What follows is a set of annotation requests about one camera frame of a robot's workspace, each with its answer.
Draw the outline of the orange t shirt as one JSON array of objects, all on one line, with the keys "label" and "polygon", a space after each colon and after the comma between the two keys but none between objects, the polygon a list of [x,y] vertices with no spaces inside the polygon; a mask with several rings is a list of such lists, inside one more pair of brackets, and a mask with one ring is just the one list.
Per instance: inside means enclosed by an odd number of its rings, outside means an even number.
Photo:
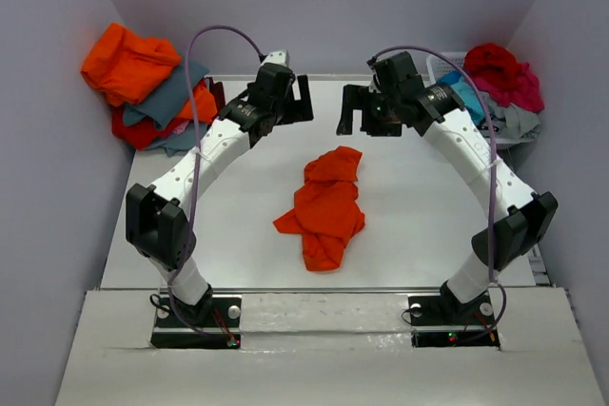
[{"label": "orange t shirt", "polygon": [[339,269],[347,246],[365,227],[357,186],[362,156],[361,151],[341,145],[307,164],[292,209],[273,222],[278,232],[301,237],[309,271]]}]

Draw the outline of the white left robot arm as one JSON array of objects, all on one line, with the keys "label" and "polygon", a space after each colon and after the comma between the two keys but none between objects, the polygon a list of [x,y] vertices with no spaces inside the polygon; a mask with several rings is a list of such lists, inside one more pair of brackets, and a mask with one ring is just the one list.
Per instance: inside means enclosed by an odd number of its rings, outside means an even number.
[{"label": "white left robot arm", "polygon": [[126,239],[167,284],[169,308],[185,326],[201,329],[213,290],[198,270],[194,214],[198,199],[240,156],[275,126],[313,118],[306,76],[289,66],[286,50],[264,56],[256,78],[228,102],[195,146],[151,184],[126,195]]}]

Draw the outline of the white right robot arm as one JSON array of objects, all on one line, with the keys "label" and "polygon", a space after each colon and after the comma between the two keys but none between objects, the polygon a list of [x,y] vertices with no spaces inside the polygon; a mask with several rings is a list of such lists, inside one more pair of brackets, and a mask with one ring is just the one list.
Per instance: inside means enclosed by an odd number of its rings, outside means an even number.
[{"label": "white right robot arm", "polygon": [[360,130],[372,137],[399,137],[413,128],[453,166],[478,200],[487,226],[471,240],[472,252],[424,310],[459,322],[487,292],[499,274],[526,255],[545,235],[558,209],[550,192],[538,193],[523,182],[483,137],[462,97],[446,83],[425,85],[410,55],[396,47],[368,60],[372,81],[343,89],[339,135],[353,131],[360,111]]}]

